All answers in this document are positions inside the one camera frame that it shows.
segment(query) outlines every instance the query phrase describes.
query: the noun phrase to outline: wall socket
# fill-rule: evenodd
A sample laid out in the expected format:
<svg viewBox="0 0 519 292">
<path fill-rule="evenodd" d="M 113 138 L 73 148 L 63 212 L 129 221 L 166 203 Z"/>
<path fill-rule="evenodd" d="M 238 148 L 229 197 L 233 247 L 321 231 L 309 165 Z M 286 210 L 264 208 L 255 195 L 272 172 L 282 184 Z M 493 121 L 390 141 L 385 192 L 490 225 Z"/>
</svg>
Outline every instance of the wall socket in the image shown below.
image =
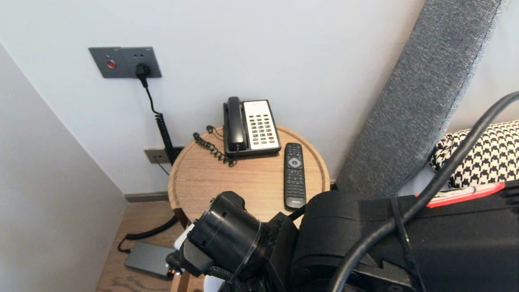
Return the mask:
<svg viewBox="0 0 519 292">
<path fill-rule="evenodd" d="M 137 78 L 135 68 L 139 63 L 151 69 L 148 78 L 162 77 L 152 47 L 91 47 L 88 50 L 104 78 Z"/>
<path fill-rule="evenodd" d="M 164 148 L 148 148 L 144 149 L 144 153 L 146 154 L 146 157 L 148 157 L 150 163 L 169 163 L 168 155 Z"/>
<path fill-rule="evenodd" d="M 184 147 L 173 147 L 174 155 L 178 156 L 183 149 Z M 164 148 L 146 148 L 144 149 L 144 153 L 150 163 L 169 163 L 168 155 Z"/>
</svg>

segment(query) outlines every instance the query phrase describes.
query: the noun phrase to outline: houndstooth fabric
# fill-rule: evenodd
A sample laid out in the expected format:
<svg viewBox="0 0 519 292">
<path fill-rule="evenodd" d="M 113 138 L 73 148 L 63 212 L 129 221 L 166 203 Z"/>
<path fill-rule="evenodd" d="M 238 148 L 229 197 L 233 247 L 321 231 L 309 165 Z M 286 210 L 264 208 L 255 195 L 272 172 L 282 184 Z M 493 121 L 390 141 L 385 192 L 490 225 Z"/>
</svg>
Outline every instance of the houndstooth fabric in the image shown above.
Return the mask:
<svg viewBox="0 0 519 292">
<path fill-rule="evenodd" d="M 430 164 L 437 172 L 458 148 L 470 130 L 446 134 L 436 144 Z M 491 125 L 479 138 L 463 162 L 450 176 L 449 186 L 519 179 L 519 120 Z"/>
</svg>

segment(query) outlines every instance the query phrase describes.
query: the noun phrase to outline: tv remote control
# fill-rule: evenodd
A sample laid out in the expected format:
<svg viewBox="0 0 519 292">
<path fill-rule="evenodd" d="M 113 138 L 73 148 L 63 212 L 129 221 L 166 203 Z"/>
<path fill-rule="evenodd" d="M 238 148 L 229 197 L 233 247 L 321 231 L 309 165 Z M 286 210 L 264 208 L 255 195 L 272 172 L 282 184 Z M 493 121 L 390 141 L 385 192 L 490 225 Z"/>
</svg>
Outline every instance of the tv remote control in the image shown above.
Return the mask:
<svg viewBox="0 0 519 292">
<path fill-rule="evenodd" d="M 301 208 L 306 204 L 303 147 L 299 143 L 285 145 L 285 207 Z"/>
</svg>

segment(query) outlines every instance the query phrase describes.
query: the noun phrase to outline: remote control button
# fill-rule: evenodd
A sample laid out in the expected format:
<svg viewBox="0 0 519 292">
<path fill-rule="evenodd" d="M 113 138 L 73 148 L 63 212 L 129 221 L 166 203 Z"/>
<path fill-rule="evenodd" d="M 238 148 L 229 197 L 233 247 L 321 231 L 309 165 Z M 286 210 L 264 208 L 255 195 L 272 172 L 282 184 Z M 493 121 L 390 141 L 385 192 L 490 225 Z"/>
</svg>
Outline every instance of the remote control button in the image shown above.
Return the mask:
<svg viewBox="0 0 519 292">
<path fill-rule="evenodd" d="M 289 165 L 290 165 L 290 167 L 292 167 L 292 168 L 298 168 L 298 167 L 301 166 L 301 164 L 302 164 L 302 163 L 301 163 L 301 160 L 299 160 L 299 159 L 297 159 L 297 158 L 291 158 L 291 159 L 289 160 Z"/>
</svg>

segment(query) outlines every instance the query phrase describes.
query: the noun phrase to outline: gray fabric panel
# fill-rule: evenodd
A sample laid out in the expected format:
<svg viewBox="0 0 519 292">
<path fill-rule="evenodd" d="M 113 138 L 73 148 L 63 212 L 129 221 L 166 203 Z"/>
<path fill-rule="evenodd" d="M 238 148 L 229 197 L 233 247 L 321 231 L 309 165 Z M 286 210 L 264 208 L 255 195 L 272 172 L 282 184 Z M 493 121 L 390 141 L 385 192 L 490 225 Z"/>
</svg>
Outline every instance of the gray fabric panel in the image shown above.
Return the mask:
<svg viewBox="0 0 519 292">
<path fill-rule="evenodd" d="M 507 0 L 427 1 L 336 184 L 393 196 L 444 134 Z"/>
</svg>

